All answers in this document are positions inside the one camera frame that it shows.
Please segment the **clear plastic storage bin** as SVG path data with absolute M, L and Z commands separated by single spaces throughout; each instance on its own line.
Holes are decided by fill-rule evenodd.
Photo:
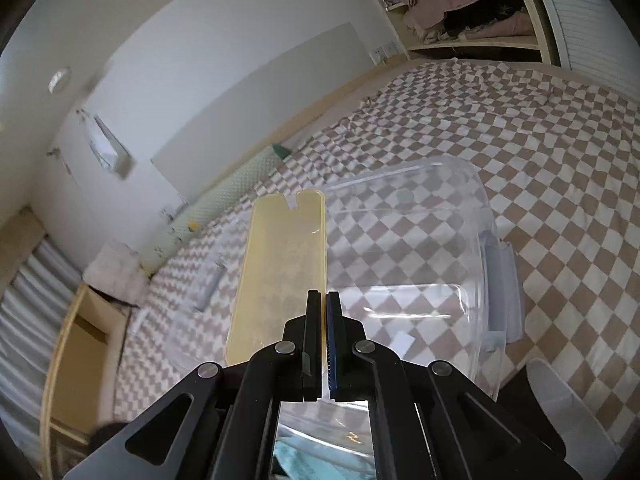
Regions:
M 250 216 L 222 233 L 189 284 L 166 353 L 213 378 L 198 446 L 211 479 L 263 479 L 290 445 L 378 479 L 507 479 L 523 441 L 496 405 L 511 322 L 520 315 L 512 249 L 500 242 L 474 168 L 450 156 L 320 188 L 326 205 L 321 394 L 283 401 L 282 339 L 224 358 Z M 326 295 L 338 292 L 365 340 L 364 399 L 330 398 Z

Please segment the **teal wet wipes pack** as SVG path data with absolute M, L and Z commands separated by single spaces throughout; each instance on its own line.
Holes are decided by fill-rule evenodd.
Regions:
M 274 445 L 273 459 L 288 479 L 375 479 L 375 471 L 358 460 L 355 465 L 339 465 L 299 450 L 287 440 Z

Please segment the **long green bolster pillow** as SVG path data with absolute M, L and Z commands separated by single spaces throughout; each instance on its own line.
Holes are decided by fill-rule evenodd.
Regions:
M 203 192 L 193 204 L 187 204 L 157 231 L 139 255 L 141 269 L 152 276 L 178 250 L 197 236 L 209 222 L 233 207 L 256 184 L 292 153 L 282 144 L 273 143 L 232 171 L 228 177 Z

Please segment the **checkered brown white bedspread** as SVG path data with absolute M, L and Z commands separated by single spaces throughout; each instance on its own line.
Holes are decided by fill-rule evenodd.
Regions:
M 259 196 L 434 155 L 472 162 L 518 256 L 525 335 L 511 376 L 546 359 L 626 445 L 639 428 L 639 105 L 569 73 L 450 60 L 400 74 L 209 223 L 152 278 L 120 361 L 114 415 L 130 420 L 180 379 L 165 335 L 216 238 Z

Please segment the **white fluffy pillow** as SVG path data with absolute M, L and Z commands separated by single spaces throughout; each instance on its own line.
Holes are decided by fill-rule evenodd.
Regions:
M 135 307 L 142 306 L 150 284 L 138 254 L 119 242 L 104 244 L 85 268 L 82 279 L 98 292 Z

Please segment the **grey headboard panel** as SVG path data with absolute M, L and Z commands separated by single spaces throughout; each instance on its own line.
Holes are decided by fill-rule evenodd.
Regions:
M 308 106 L 372 67 L 354 26 L 341 24 L 254 70 L 190 120 L 152 158 L 187 200 Z

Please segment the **wooden bedside shelf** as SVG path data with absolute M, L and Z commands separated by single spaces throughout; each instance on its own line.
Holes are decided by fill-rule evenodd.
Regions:
M 129 313 L 86 283 L 56 337 L 40 413 L 41 475 L 64 476 L 89 438 L 113 419 L 116 376 Z

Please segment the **grey striped curtain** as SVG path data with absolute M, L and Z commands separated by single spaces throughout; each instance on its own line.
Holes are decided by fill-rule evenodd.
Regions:
M 80 280 L 76 266 L 44 238 L 1 297 L 1 421 L 34 467 L 44 383 Z

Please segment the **wooden closet shelf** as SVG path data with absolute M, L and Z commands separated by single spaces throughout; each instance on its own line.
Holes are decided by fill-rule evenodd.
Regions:
M 542 0 L 375 2 L 408 58 L 459 55 L 560 64 Z

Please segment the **round ceiling lamp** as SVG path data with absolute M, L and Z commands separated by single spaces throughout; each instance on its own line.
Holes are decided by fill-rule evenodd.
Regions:
M 65 66 L 57 70 L 48 83 L 48 91 L 50 94 L 57 94 L 63 91 L 72 79 L 72 70 L 70 66 Z

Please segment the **pile of pink clothes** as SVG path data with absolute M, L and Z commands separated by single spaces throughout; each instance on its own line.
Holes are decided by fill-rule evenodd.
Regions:
M 532 36 L 524 0 L 398 0 L 407 7 L 402 24 L 424 44 Z

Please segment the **white slatted closet door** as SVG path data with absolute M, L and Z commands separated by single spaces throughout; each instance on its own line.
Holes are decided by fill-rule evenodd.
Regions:
M 561 66 L 633 99 L 639 97 L 639 46 L 608 0 L 541 0 Z

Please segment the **white bag on wall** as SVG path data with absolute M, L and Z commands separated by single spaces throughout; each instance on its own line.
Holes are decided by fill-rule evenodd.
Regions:
M 85 130 L 89 148 L 102 169 L 125 180 L 134 166 L 134 159 L 124 144 L 97 114 L 78 108 L 76 115 Z

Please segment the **wall power socket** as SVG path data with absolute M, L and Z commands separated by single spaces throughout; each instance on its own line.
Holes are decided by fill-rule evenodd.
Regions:
M 393 41 L 376 47 L 369 52 L 370 58 L 375 65 L 386 64 L 391 58 L 398 55 L 396 44 Z

